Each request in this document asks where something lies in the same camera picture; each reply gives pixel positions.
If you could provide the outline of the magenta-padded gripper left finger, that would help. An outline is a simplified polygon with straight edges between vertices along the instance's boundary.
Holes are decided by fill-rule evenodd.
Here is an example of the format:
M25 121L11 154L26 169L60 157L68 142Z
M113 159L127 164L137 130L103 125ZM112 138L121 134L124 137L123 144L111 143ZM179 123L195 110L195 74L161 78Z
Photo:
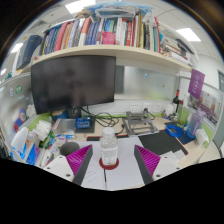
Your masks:
M92 145L87 145L68 156L59 155L46 165L44 170L76 185L81 185L92 155Z

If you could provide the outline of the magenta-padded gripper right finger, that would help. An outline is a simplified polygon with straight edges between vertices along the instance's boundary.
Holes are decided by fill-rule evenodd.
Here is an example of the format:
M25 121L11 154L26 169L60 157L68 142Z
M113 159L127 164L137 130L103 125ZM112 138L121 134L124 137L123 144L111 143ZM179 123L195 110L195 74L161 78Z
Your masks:
M181 170L169 156L159 156L138 145L134 146L134 156L145 185Z

